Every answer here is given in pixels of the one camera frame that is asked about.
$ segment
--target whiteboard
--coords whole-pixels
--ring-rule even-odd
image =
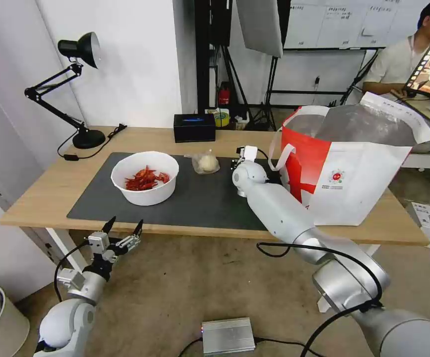
[[[377,48],[414,34],[430,0],[293,0],[285,49]]]

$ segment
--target wastebasket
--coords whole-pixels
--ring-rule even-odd
[[[0,288],[0,357],[12,357],[28,337],[30,322],[18,311]]]

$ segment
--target shopping bag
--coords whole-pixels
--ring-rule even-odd
[[[358,105],[300,107],[271,143],[281,141],[283,185],[316,225],[357,226],[430,128],[413,110],[372,93]]]

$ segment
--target desk lamp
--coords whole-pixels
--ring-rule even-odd
[[[26,88],[25,95],[27,98],[49,110],[51,113],[60,117],[77,129],[77,134],[72,139],[72,143],[75,148],[90,149],[97,147],[106,140],[103,132],[99,130],[89,130],[86,128],[82,120],[73,118],[59,111],[43,100],[43,96],[45,94],[61,87],[63,84],[68,83],[81,75],[83,65],[79,63],[77,59],[82,59],[91,67],[98,67],[101,62],[101,55],[97,36],[94,32],[88,32],[87,34],[82,35],[78,41],[60,40],[58,42],[58,51],[69,59],[71,65],[43,82],[38,83],[33,87]],[[68,77],[59,83],[47,85],[48,82],[69,71],[74,73],[71,77]]]

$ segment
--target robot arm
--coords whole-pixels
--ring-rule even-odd
[[[285,243],[317,246],[346,253],[366,265],[377,277],[382,289],[390,283],[380,265],[346,238],[330,237],[314,225],[308,210],[283,186],[266,183],[266,172],[254,162],[257,148],[240,150],[233,169],[233,183],[269,232]],[[338,254],[295,248],[309,263],[323,264],[313,276],[320,294],[336,311],[344,311],[372,299],[377,294],[372,277],[360,265]],[[352,317],[360,325],[376,357],[430,356],[430,321],[413,313],[375,307],[355,311]]]
[[[89,332],[94,325],[96,304],[111,277],[112,266],[121,255],[140,243],[143,221],[124,239],[109,238],[115,217],[100,232],[88,237],[93,261],[83,273],[62,269],[58,281],[72,298],[53,306],[40,325],[40,340],[34,357],[83,357]]]

